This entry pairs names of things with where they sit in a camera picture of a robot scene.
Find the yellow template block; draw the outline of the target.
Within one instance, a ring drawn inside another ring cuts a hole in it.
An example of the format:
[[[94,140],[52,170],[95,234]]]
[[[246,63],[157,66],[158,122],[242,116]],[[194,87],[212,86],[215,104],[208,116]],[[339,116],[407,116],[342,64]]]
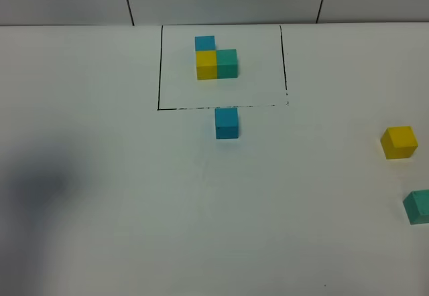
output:
[[[215,80],[217,72],[217,52],[215,50],[196,52],[196,76],[198,80]]]

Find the green template block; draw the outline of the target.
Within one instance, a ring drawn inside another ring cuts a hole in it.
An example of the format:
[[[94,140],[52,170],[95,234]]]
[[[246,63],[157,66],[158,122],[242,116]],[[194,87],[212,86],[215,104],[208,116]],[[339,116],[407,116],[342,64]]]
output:
[[[217,78],[238,77],[238,56],[236,49],[217,50]]]

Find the blue template block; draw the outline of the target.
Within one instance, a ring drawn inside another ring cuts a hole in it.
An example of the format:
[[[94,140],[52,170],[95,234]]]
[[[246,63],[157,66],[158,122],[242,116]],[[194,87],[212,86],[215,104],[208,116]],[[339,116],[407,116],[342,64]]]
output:
[[[196,36],[194,38],[196,52],[216,50],[215,37],[213,35]]]

